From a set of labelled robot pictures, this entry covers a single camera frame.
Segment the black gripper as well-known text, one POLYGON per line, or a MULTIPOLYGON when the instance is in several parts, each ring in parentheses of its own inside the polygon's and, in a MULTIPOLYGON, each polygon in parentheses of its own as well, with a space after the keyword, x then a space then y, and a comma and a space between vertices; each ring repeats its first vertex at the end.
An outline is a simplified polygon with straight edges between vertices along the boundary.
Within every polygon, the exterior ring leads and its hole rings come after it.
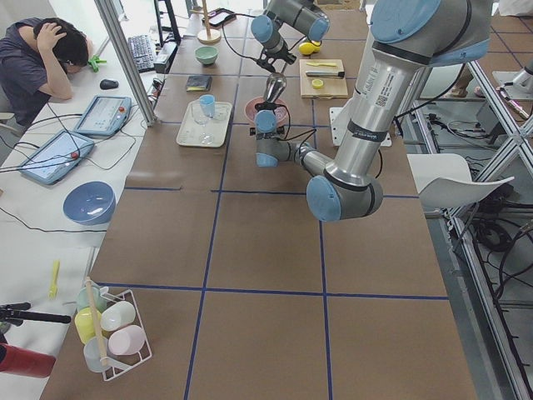
POLYGON ((274 102, 260 101, 253 106, 255 112, 254 119, 257 119, 259 115, 272 115, 276 118, 276 109, 278 105, 274 102))
POLYGON ((282 60, 288 65, 292 65, 294 63, 294 54, 286 49, 282 49, 280 52, 271 52, 263 48, 259 58, 256 60, 256 65, 268 72, 275 72, 274 62, 277 60, 282 60))

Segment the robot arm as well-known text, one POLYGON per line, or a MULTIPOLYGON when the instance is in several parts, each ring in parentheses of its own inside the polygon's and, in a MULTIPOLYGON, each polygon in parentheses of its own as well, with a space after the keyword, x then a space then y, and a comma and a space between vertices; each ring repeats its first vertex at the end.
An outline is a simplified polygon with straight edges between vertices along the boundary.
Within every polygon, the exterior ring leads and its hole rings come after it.
POLYGON ((296 29, 313 42, 319 43, 330 28, 328 16, 313 2, 304 0, 273 0, 263 13, 252 20, 253 37, 262 45, 256 64, 270 73, 276 71, 276 60, 292 65, 296 56, 291 53, 279 33, 283 24, 296 29))
POLYGON ((324 222, 362 218, 381 205, 371 163, 397 114, 415 73, 425 67, 463 64, 489 47, 489 1, 378 1, 371 13, 356 89, 345 106, 345 134, 335 157, 306 142, 280 138, 274 103, 286 86, 271 72, 255 117, 256 162, 263 168, 292 161, 311 175, 306 200, 324 222))

